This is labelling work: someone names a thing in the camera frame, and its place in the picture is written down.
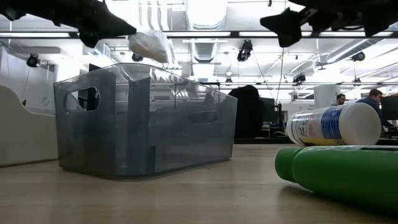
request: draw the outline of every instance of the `desk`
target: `desk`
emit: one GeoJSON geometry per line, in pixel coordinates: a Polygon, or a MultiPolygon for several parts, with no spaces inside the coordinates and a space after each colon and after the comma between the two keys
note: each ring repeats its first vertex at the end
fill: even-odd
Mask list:
{"type": "Polygon", "coordinates": [[[64,172],[56,162],[0,169],[0,223],[397,223],[278,178],[278,149],[237,145],[231,161],[141,182],[64,172]]]}

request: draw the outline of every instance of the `ceiling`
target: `ceiling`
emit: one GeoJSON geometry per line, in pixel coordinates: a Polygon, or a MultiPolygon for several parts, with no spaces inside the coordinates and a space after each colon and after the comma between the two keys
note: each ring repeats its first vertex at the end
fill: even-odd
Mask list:
{"type": "MultiPolygon", "coordinates": [[[[130,19],[131,23],[142,24],[142,2],[139,1],[139,9],[129,10],[129,1],[107,1],[109,9],[123,19],[130,19]]],[[[189,30],[185,13],[184,0],[160,0],[148,1],[147,21],[148,27],[153,29],[162,23],[161,6],[167,2],[167,25],[170,30],[189,30]],[[152,3],[159,4],[159,16],[157,22],[152,22],[152,3]]],[[[268,7],[268,1],[229,0],[226,8],[224,30],[266,30],[259,19],[264,16],[281,13],[286,7],[298,11],[302,7],[283,0],[273,0],[272,6],[268,7]]],[[[58,32],[71,31],[71,27],[55,27],[52,22],[34,16],[25,16],[18,21],[10,23],[5,17],[0,17],[0,31],[21,31],[21,32],[58,32]]],[[[305,25],[302,30],[311,30],[305,25]]],[[[189,77],[198,75],[200,72],[194,70],[192,63],[192,44],[184,43],[186,39],[172,39],[175,57],[182,67],[182,76],[189,77]]],[[[363,52],[366,59],[362,62],[341,60],[338,63],[325,66],[326,70],[319,70],[314,62],[322,62],[327,55],[336,52],[345,45],[350,44],[354,39],[302,39],[300,42],[289,48],[280,48],[276,38],[252,39],[253,52],[249,60],[239,62],[236,60],[238,50],[244,39],[219,39],[223,43],[217,44],[217,51],[214,59],[213,73],[209,75],[208,81],[224,82],[227,72],[231,72],[234,82],[291,82],[293,77],[304,73],[308,82],[352,82],[354,76],[361,77],[362,82],[396,82],[394,77],[398,69],[394,63],[398,52],[396,47],[398,40],[385,39],[368,48],[363,52]],[[385,71],[381,68],[392,65],[385,71]]],[[[109,39],[103,41],[113,52],[112,59],[116,62],[132,62],[132,53],[128,51],[128,42],[124,39],[109,39]]],[[[83,53],[83,44],[73,39],[12,39],[13,47],[60,47],[71,58],[78,58],[83,53]]]]}

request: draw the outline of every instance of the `white plastic bag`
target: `white plastic bag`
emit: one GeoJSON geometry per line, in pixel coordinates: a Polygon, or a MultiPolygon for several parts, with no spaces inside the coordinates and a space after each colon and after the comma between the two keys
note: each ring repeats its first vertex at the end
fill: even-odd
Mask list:
{"type": "Polygon", "coordinates": [[[129,49],[146,58],[151,58],[159,63],[167,63],[169,42],[167,37],[160,30],[137,31],[129,35],[129,49]]]}

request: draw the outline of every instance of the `computer monitor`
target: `computer monitor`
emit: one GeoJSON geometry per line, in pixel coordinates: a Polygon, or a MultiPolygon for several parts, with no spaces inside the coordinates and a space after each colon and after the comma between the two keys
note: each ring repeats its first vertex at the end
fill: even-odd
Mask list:
{"type": "Polygon", "coordinates": [[[277,114],[275,112],[275,100],[271,98],[261,98],[261,101],[264,104],[264,114],[263,121],[268,122],[277,122],[277,114]]]}
{"type": "Polygon", "coordinates": [[[386,96],[381,98],[381,114],[383,119],[398,119],[398,96],[386,96]]]}

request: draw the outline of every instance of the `plastic storage bin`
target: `plastic storage bin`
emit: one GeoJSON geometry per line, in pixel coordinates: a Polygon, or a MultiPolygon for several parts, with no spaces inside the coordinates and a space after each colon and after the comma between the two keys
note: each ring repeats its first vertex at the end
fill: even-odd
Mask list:
{"type": "Polygon", "coordinates": [[[150,65],[54,84],[59,165],[136,179],[232,155],[237,100],[150,65]]]}

